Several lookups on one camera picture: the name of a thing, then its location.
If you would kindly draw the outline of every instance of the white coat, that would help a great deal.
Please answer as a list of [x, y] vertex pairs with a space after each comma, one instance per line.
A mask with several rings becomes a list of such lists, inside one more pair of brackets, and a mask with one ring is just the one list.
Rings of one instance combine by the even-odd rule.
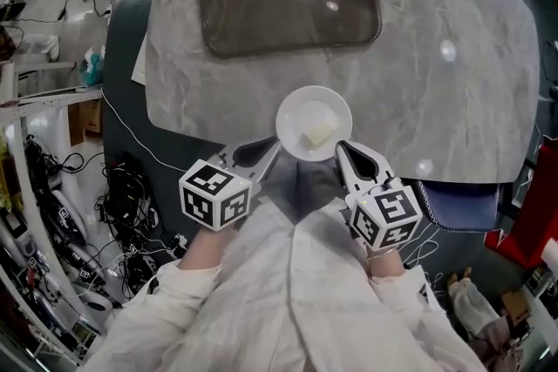
[[334, 200], [293, 227], [261, 199], [221, 266], [157, 273], [84, 371], [484, 371], [420, 266], [368, 279]]

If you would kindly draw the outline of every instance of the marble table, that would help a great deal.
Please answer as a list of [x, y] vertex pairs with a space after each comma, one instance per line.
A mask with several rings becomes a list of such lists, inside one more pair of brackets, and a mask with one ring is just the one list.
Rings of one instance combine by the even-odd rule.
[[228, 60], [205, 48], [197, 2], [153, 0], [146, 100], [155, 125], [223, 144], [265, 138], [289, 93], [324, 85], [349, 104], [352, 138], [398, 176], [517, 177], [539, 89], [534, 19], [521, 0], [380, 0], [383, 30], [368, 46]]

